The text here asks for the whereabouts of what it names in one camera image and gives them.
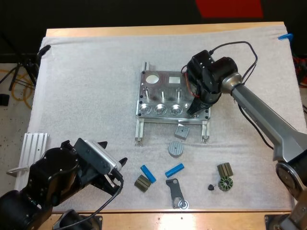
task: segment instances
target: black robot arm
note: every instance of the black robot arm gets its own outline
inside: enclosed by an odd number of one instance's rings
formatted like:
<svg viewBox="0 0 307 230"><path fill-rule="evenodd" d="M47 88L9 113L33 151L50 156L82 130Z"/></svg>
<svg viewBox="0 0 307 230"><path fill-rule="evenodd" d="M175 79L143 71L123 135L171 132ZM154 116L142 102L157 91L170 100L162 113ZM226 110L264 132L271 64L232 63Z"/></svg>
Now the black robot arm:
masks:
<svg viewBox="0 0 307 230"><path fill-rule="evenodd" d="M120 192L114 179L122 181L119 170L127 158L116 161L105 147L106 142L79 138L74 146L65 141L60 148L46 151L42 159L30 167L26 187L0 198L0 229L37 229L50 217L54 206L89 184L112 196Z"/></svg>

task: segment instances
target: small black knob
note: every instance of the small black knob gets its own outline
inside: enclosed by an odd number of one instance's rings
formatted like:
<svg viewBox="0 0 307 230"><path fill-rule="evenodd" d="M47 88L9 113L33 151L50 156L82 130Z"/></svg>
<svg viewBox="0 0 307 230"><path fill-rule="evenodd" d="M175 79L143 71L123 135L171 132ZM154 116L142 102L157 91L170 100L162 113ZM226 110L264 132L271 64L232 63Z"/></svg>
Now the small black knob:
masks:
<svg viewBox="0 0 307 230"><path fill-rule="evenodd" d="M213 191L213 190L214 190L214 185L213 185L213 184L210 184L210 185L208 186L208 190L209 190L209 191Z"/></svg>

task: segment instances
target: blue cylinder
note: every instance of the blue cylinder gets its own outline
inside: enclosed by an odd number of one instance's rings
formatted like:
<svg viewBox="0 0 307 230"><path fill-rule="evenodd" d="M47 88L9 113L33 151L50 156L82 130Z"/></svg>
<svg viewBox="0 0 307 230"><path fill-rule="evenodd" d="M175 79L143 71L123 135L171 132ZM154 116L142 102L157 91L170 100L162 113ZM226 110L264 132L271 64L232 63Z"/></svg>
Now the blue cylinder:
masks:
<svg viewBox="0 0 307 230"><path fill-rule="evenodd" d="M181 163L177 166L175 166L174 168L168 170L166 173L165 173L165 176L168 178L172 175L174 175L175 173L179 172L180 170L183 170L184 169L184 165Z"/></svg>
<svg viewBox="0 0 307 230"><path fill-rule="evenodd" d="M145 165L142 165L141 170L152 184L156 181L155 177Z"/></svg>

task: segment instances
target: black background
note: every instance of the black background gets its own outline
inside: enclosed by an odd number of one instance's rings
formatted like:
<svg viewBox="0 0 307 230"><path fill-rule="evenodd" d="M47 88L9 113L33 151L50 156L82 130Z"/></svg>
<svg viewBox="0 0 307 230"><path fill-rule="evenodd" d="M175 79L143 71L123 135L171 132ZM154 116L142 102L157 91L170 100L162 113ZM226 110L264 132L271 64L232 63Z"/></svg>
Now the black background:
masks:
<svg viewBox="0 0 307 230"><path fill-rule="evenodd" d="M194 0L0 0L0 28L22 53L36 54L47 28L284 21L293 51L307 54L307 1L261 4L262 19L203 19ZM0 62L15 61L0 39Z"/></svg>

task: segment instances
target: red cable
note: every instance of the red cable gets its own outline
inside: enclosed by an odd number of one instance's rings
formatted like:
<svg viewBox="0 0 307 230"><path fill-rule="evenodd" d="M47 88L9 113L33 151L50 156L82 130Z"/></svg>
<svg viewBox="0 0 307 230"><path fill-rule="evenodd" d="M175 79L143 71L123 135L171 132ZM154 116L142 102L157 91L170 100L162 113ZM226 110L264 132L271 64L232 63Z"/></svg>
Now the red cable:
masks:
<svg viewBox="0 0 307 230"><path fill-rule="evenodd" d="M187 71L185 72L185 75L186 75L186 82L187 82L188 91L189 91L194 97L199 98L198 95L194 94L194 93L191 91L190 84L189 84L189 82L188 82Z"/></svg>

